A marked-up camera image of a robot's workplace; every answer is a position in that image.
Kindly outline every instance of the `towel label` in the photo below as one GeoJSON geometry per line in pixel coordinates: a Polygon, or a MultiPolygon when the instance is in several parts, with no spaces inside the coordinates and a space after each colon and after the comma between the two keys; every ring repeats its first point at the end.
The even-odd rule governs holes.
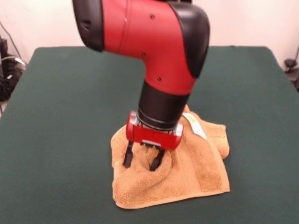
{"type": "Polygon", "coordinates": [[[202,130],[202,127],[201,127],[200,123],[198,122],[198,120],[196,119],[196,117],[194,117],[190,113],[183,113],[183,116],[189,121],[193,132],[195,134],[199,135],[200,137],[206,139],[206,134],[205,134],[204,130],[202,130]]]}

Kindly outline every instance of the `white wall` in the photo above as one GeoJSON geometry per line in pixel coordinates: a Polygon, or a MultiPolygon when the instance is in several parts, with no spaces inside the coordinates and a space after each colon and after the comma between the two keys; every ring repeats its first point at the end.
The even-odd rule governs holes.
{"type": "MultiPolygon", "coordinates": [[[[285,58],[294,57],[299,45],[299,0],[194,3],[202,6],[210,18],[211,45],[267,46],[280,65],[285,58]]],[[[1,0],[0,20],[26,61],[37,47],[82,45],[71,0],[1,0]]]]}

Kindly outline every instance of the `black arm cap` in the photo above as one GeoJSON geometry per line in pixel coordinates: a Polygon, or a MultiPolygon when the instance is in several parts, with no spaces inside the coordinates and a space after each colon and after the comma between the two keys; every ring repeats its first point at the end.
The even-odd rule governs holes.
{"type": "Polygon", "coordinates": [[[194,78],[199,78],[210,42],[208,16],[196,5],[184,2],[169,4],[181,25],[189,71],[194,78]]]}
{"type": "Polygon", "coordinates": [[[104,49],[103,12],[101,0],[72,0],[76,23],[82,42],[95,51],[104,49]]]}

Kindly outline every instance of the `table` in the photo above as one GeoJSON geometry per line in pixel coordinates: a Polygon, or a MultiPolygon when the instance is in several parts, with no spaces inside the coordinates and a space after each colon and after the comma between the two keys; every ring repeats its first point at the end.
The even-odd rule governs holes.
{"type": "Polygon", "coordinates": [[[110,139],[137,109],[142,61],[39,48],[0,119],[3,224],[296,224],[299,94],[264,47],[210,47],[191,110],[227,126],[231,192],[123,210],[110,139]]]}

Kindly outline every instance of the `orange towel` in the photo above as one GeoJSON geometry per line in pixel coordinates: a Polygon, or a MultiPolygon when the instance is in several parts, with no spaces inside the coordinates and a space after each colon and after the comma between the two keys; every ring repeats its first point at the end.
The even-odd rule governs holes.
{"type": "Polygon", "coordinates": [[[223,163],[229,153],[226,127],[202,121],[188,106],[184,112],[196,117],[206,139],[195,135],[182,116],[182,141],[176,150],[165,152],[162,164],[154,172],[149,171],[150,163],[158,150],[134,144],[131,167],[125,168],[122,165],[128,145],[125,126],[112,137],[112,187],[117,206],[140,209],[230,191],[223,163]]]}

